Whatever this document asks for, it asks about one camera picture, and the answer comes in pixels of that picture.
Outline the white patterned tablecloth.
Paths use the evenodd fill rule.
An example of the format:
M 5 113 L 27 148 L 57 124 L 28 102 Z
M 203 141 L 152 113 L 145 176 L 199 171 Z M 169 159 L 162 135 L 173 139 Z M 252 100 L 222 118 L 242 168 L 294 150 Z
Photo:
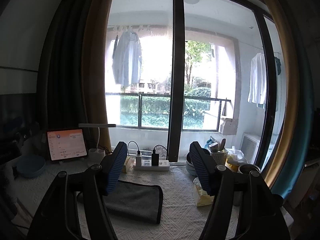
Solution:
M 45 192 L 60 171 L 68 174 L 83 172 L 82 160 L 62 164 L 47 164 L 35 178 L 14 177 L 15 163 L 5 166 L 9 194 L 25 216 L 25 226 L 31 223 Z M 110 215 L 118 239 L 199 239 L 209 215 L 210 206 L 197 207 L 193 198 L 193 177 L 184 166 L 172 166 L 168 172 L 143 172 L 130 169 L 120 179 L 143 185 L 158 185 L 163 190 L 160 224 L 139 222 L 134 218 Z

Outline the pale yellow tissue bag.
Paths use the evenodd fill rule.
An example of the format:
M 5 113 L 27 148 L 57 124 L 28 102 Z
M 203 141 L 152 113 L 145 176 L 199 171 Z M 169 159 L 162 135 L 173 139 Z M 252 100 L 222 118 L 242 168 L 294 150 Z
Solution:
M 210 196 L 201 186 L 198 178 L 193 180 L 193 198 L 196 207 L 212 205 L 214 196 Z

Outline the yellow teal curtain right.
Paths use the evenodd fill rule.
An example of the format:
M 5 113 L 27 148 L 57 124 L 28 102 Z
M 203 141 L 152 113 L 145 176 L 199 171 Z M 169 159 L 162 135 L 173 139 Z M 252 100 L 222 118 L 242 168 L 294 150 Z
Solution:
M 285 0 L 263 0 L 279 34 L 286 71 L 286 107 L 281 137 L 265 176 L 271 191 L 286 199 L 292 192 L 308 151 L 312 130 L 313 84 L 301 32 Z

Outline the balcony railing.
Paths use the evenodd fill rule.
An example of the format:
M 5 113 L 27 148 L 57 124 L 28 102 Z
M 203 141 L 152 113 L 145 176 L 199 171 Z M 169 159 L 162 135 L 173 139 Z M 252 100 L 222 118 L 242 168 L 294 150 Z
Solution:
M 169 94 L 106 93 L 108 117 L 122 127 L 168 129 L 171 107 Z M 218 131 L 229 99 L 186 95 L 183 99 L 184 131 Z

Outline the white hanging shirt right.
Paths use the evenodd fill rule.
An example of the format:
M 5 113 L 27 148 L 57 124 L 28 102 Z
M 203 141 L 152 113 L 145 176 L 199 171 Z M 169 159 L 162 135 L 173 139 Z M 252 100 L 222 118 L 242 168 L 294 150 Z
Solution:
M 249 94 L 247 101 L 256 104 L 259 108 L 265 108 L 267 99 L 267 75 L 265 56 L 257 53 L 251 59 Z

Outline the white plastic basket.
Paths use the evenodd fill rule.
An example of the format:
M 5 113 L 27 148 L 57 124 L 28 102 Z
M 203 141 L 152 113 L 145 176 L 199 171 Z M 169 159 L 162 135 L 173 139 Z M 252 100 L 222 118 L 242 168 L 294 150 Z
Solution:
M 223 149 L 218 152 L 212 152 L 211 156 L 215 160 L 217 165 L 225 165 L 225 162 L 226 162 L 227 156 L 228 156 L 228 151 L 226 149 Z

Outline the white desk lamp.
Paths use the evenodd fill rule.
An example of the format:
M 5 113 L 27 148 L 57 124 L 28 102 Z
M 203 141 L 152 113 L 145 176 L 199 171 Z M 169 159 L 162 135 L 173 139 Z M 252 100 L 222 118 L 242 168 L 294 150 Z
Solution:
M 115 128 L 116 124 L 88 124 L 88 123 L 80 123 L 79 128 L 97 128 L 98 129 L 98 139 L 95 148 L 89 149 L 88 152 L 88 161 L 87 166 L 90 167 L 95 164 L 100 164 L 103 158 L 106 155 L 105 150 L 99 149 L 100 142 L 100 129 L 101 128 Z

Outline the yellow tissue pack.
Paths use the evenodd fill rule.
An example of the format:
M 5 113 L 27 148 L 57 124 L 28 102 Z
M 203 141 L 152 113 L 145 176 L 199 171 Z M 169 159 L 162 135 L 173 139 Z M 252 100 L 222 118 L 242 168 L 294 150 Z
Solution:
M 121 171 L 123 173 L 127 173 L 131 167 L 131 164 L 132 164 L 132 159 L 129 155 L 127 155 Z

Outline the light blue hanging shirt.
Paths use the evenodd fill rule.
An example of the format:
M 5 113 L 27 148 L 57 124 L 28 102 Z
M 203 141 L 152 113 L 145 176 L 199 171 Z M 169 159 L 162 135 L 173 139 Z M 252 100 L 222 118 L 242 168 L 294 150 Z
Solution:
M 116 84 L 127 87 L 140 82 L 142 48 L 136 32 L 127 30 L 114 43 L 112 70 Z

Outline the white power strip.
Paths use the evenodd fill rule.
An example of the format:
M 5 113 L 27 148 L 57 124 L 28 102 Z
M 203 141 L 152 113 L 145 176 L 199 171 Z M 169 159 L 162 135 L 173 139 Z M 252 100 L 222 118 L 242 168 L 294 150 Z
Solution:
M 152 165 L 151 160 L 141 160 L 141 165 L 133 165 L 134 170 L 140 171 L 169 171 L 170 164 L 168 160 L 160 160 L 158 165 Z

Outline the purple and grey towel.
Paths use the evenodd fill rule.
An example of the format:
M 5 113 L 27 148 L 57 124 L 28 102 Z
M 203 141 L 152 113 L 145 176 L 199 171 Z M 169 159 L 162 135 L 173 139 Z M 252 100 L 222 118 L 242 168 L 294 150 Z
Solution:
M 163 190 L 159 185 L 143 185 L 119 180 L 110 194 L 103 196 L 108 213 L 149 224 L 161 222 Z

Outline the white charger plug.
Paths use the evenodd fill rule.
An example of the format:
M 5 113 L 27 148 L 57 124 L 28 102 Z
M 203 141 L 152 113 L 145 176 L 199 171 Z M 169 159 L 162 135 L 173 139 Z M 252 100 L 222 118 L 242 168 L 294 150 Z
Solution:
M 137 167 L 141 167 L 142 166 L 142 155 L 141 155 L 140 150 L 138 150 L 137 154 L 136 154 L 136 166 Z

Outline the blue round plate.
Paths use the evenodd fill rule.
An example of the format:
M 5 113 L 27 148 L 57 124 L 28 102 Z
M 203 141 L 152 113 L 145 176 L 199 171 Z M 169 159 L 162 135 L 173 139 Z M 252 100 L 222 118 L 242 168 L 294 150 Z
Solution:
M 17 162 L 17 172 L 24 178 L 35 178 L 44 172 L 46 161 L 41 156 L 24 156 Z

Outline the dark power adapter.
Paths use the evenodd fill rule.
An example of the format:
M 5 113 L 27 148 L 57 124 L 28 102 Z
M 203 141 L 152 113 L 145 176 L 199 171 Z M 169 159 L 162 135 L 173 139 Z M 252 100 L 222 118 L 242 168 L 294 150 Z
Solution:
M 159 154 L 156 152 L 155 149 L 152 150 L 151 165 L 152 166 L 159 166 Z

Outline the yellow curtain left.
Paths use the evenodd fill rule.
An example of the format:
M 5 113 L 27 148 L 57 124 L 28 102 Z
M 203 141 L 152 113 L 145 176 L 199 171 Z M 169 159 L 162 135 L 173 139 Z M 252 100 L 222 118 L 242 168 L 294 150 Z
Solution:
M 112 0 L 91 0 L 82 46 L 82 90 L 86 120 L 107 124 L 105 99 L 106 32 Z

